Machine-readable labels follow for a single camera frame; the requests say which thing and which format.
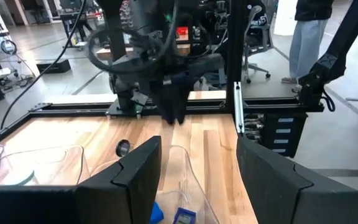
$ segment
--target wooden tabletop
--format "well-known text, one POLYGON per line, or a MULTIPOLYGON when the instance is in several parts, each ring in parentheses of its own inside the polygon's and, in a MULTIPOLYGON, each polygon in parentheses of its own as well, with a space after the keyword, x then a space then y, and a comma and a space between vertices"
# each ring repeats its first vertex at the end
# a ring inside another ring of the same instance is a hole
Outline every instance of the wooden tabletop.
MULTIPOLYGON (((224 95, 224 91, 193 92, 190 98, 223 98, 224 95)), ((82 96, 84 101, 92 98, 82 96)), ((5 145, 7 151, 79 145, 85 149, 87 166, 94 175, 96 172, 92 171, 98 166, 118 159, 115 147, 120 140, 128 139, 133 147, 137 147, 156 135, 161 136, 163 149, 159 190, 178 184, 173 174, 167 171, 167 162, 169 148, 172 145, 181 146, 189 153, 195 176, 219 222, 257 223, 239 173, 237 133, 229 114, 191 115, 181 126, 169 126, 159 116, 139 120, 108 120, 107 117, 34 118, 1 144, 5 145)), ((61 171, 60 175, 70 176, 73 172, 61 171)))
MULTIPOLYGON (((188 40, 187 35, 179 35, 179 38, 177 40, 188 40)), ((132 47, 127 47, 126 52, 128 55, 130 55, 133 52, 132 47)), ((178 50, 180 55, 188 55, 190 53, 190 44, 179 44, 178 50)), ((110 49, 100 49, 96 52, 96 56, 100 60, 110 60, 111 59, 111 51, 110 49)))

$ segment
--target sticker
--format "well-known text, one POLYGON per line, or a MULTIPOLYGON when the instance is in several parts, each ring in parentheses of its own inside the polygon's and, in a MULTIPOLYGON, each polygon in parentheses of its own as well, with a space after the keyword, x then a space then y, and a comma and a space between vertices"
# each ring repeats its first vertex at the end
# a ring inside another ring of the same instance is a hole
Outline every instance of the sticker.
POLYGON ((293 122, 293 118, 280 118, 278 119, 279 123, 291 123, 293 122))
POLYGON ((274 140, 274 144, 286 144, 288 143, 288 139, 276 139, 274 140))
POLYGON ((277 152, 277 153, 284 153, 287 150, 286 149, 272 149, 273 152, 277 152))
POLYGON ((276 133, 291 133, 291 129, 277 129, 276 133))

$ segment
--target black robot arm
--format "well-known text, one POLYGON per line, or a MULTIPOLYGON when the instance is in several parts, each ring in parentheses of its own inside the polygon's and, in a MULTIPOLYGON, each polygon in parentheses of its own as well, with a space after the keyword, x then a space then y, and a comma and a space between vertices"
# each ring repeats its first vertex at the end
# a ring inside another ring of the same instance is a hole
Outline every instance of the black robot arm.
MULTIPOLYGON (((299 79, 302 85, 299 101, 302 105, 319 105, 321 95, 326 95, 324 85, 344 75, 346 55, 357 36, 358 0, 351 4, 326 53, 313 65, 309 74, 299 79)), ((332 106, 331 101, 328 108, 333 111, 332 106)))

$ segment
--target office chair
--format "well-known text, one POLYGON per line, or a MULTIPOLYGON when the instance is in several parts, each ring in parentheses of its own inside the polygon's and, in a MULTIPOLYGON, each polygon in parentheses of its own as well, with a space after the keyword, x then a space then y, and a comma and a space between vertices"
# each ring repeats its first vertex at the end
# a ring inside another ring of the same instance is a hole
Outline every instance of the office chair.
MULTIPOLYGON (((251 9, 249 16, 248 16, 248 26, 245 29, 244 35, 247 35, 248 30, 251 26, 251 22, 254 20, 255 15, 258 14, 261 10, 262 10, 262 8, 260 6, 255 6, 251 9)), ((227 30, 226 30, 222 37, 221 43, 213 50, 213 53, 226 54, 228 43, 229 43, 229 40, 227 37, 227 30)), ((206 73, 204 75, 204 77, 209 85, 209 90, 225 89, 226 74, 225 74, 224 68, 219 69, 219 73, 206 73)))
MULTIPOLYGON (((262 0, 262 2, 265 4, 266 7, 267 23, 264 26, 252 26, 253 29, 261 30, 262 41, 250 41, 250 44, 245 44, 244 58, 248 58, 254 54, 266 52, 274 48, 270 28, 273 20, 273 15, 277 8, 278 0, 262 0)), ((266 78, 270 78, 270 73, 268 70, 264 70, 263 68, 258 67, 255 63, 247 63, 247 60, 245 60, 242 68, 246 71, 247 83, 251 83, 251 79, 249 78, 249 69, 265 72, 266 78)))

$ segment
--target jeans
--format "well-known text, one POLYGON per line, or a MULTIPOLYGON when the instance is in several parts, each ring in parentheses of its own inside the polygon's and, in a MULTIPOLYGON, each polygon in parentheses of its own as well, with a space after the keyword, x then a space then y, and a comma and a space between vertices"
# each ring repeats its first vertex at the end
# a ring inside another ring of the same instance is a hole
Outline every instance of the jeans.
POLYGON ((298 21, 290 49, 290 76, 299 79, 309 74, 319 57, 320 43, 328 20, 298 21))

